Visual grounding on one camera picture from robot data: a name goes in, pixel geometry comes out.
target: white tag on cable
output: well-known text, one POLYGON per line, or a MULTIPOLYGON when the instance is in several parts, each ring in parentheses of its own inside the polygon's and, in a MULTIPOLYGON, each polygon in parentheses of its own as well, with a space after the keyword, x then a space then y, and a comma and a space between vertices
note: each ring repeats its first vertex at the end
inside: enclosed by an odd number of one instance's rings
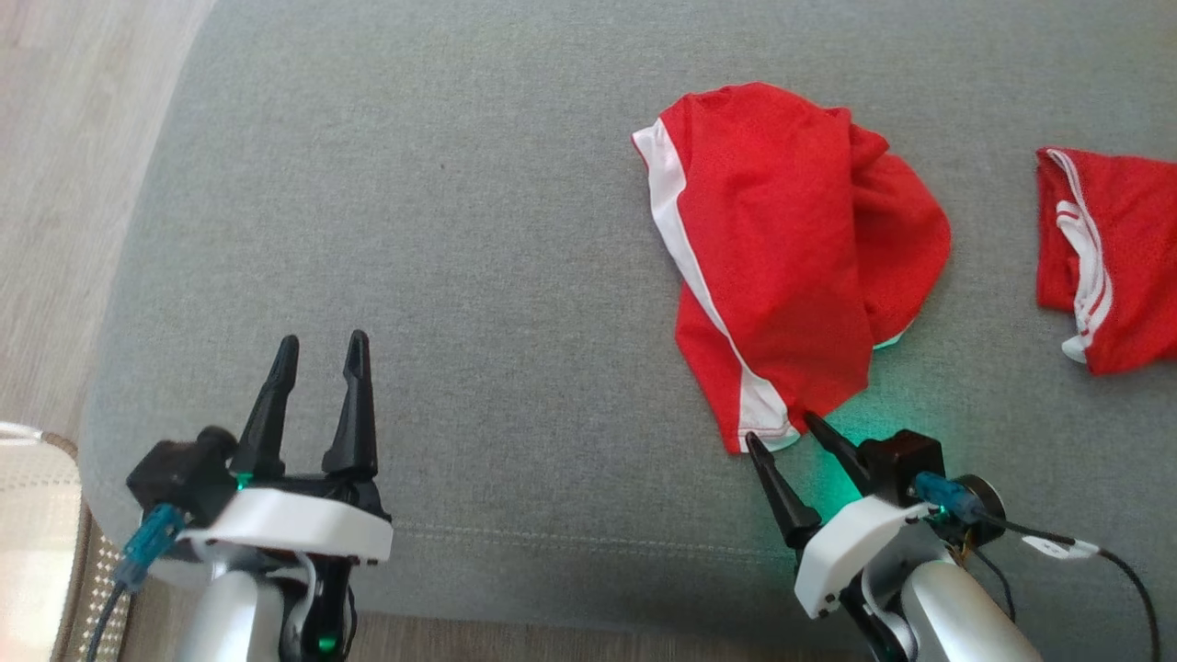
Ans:
POLYGON ((1022 542, 1037 549, 1052 558, 1073 561, 1076 558, 1091 558, 1099 551, 1099 548, 1084 541, 1075 541, 1072 545, 1062 545, 1056 542, 1039 538, 1038 536, 1023 536, 1022 542))

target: wooden floor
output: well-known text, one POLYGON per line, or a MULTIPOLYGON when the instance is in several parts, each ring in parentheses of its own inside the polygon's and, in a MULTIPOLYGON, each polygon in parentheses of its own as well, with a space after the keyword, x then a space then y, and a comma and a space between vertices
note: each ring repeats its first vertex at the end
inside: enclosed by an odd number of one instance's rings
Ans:
MULTIPOLYGON (((0 419, 78 438, 119 249, 213 0, 0 0, 0 419)), ((138 598, 124 660, 169 660, 192 595, 138 598)), ((850 660, 690 637, 363 616, 352 660, 850 660)))

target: folded red garment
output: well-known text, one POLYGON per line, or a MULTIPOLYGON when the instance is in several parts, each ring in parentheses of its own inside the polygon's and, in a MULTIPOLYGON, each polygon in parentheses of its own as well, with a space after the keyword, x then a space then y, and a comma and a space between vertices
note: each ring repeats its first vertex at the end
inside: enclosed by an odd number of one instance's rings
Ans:
POLYGON ((944 212, 883 137, 762 82, 687 94, 633 134, 683 274, 676 338, 729 452, 866 386, 949 253, 944 212))
POLYGON ((1177 164, 1038 150, 1038 305, 1095 375, 1177 358, 1177 164))

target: gray cushion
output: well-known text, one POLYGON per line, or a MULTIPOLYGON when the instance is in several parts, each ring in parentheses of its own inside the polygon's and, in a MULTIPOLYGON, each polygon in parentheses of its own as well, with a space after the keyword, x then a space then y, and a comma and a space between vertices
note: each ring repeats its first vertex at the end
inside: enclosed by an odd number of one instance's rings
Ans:
MULTIPOLYGON (((923 316, 832 421, 938 437, 1011 517, 1119 550, 1177 644, 1177 369, 1093 379, 1059 351, 1073 320, 1035 305, 1033 150, 1177 154, 1171 4, 1129 5, 221 0, 105 323, 94 512, 126 538, 129 469, 160 438, 240 430, 285 333, 285 457, 318 469, 360 327, 397 527, 361 608, 852 646, 845 617, 794 605, 751 464, 678 355, 679 279, 629 141, 685 92, 760 79, 853 108, 953 226, 923 316)), ((853 496, 811 439, 779 464, 826 517, 853 496)), ((1110 564, 1012 536, 992 556, 1049 656, 1143 650, 1110 564)))

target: white stripe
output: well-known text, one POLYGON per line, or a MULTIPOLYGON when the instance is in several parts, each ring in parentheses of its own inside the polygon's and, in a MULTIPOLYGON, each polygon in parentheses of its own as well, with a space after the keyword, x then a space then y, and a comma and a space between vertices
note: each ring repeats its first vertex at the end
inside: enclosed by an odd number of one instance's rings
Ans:
POLYGON ((732 340, 727 325, 719 317, 716 302, 711 298, 711 291, 703 278, 703 270, 699 260, 686 237, 686 229, 683 226, 683 217, 678 211, 678 197, 686 190, 686 173, 683 171, 683 163, 678 158, 674 143, 666 132, 666 126, 659 119, 653 126, 643 128, 633 134, 633 144, 641 152, 650 170, 650 211, 654 218, 654 225, 661 233, 666 250, 674 258, 683 280, 691 289, 694 298, 706 311, 707 318, 727 338, 732 347, 732 353, 740 364, 740 398, 739 398, 739 445, 743 452, 747 452, 744 444, 744 435, 752 431, 764 441, 769 450, 778 450, 787 446, 798 438, 797 430, 789 423, 789 408, 785 406, 780 393, 772 384, 752 372, 739 349, 732 340))
POLYGON ((1058 150, 1046 150, 1046 153, 1066 174, 1071 196, 1075 197, 1073 203, 1060 200, 1055 206, 1055 223, 1079 257, 1079 284, 1075 290, 1075 326, 1078 333, 1063 343, 1063 353, 1079 363, 1086 363, 1085 350, 1095 342, 1096 332, 1111 312, 1111 273, 1104 260, 1099 227, 1083 198, 1083 186, 1075 161, 1058 150))

